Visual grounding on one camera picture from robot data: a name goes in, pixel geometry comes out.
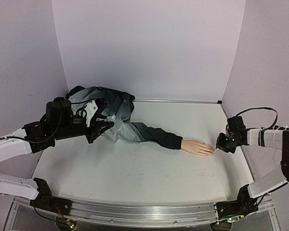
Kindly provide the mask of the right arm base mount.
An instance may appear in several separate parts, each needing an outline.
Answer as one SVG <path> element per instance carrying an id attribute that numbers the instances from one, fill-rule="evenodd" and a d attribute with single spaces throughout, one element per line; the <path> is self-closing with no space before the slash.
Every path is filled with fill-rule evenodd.
<path id="1" fill-rule="evenodd" d="M 248 185 L 245 185 L 239 189 L 236 200 L 217 202 L 214 209 L 217 211 L 219 221 L 246 216 L 258 210 L 258 198 L 252 198 L 248 191 Z"/>

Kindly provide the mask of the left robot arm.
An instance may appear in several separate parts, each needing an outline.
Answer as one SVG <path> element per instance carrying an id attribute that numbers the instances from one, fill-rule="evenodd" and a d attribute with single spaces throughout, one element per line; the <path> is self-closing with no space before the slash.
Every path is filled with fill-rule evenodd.
<path id="1" fill-rule="evenodd" d="M 114 126 L 110 105 L 105 98 L 72 103 L 57 97 L 47 103 L 39 121 L 0 137 L 0 163 L 27 154 L 42 153 L 56 141 L 84 136 L 93 143 Z M 45 210 L 55 206 L 55 198 L 47 181 L 40 178 L 19 178 L 0 173 L 0 194 L 36 200 Z"/>

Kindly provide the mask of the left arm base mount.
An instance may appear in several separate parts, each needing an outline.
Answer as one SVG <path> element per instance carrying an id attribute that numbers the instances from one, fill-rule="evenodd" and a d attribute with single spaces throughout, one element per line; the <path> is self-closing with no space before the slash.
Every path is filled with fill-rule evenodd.
<path id="1" fill-rule="evenodd" d="M 30 200 L 32 207 L 45 211 L 69 215 L 72 201 L 62 197 L 53 196 L 48 183 L 40 178 L 33 179 L 37 184 L 38 195 L 34 200 Z"/>

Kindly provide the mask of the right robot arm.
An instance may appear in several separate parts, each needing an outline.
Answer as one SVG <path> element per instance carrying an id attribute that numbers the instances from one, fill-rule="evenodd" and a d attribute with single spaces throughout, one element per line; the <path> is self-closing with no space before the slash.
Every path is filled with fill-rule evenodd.
<path id="1" fill-rule="evenodd" d="M 227 120 L 226 132 L 220 133 L 216 148 L 226 153 L 234 153 L 240 146 L 259 146 L 281 151 L 280 165 L 259 180 L 242 186 L 237 199 L 218 202 L 215 209 L 218 220 L 231 220 L 256 212 L 263 198 L 289 184 L 289 128 L 272 126 L 270 128 L 246 128 L 241 116 Z"/>

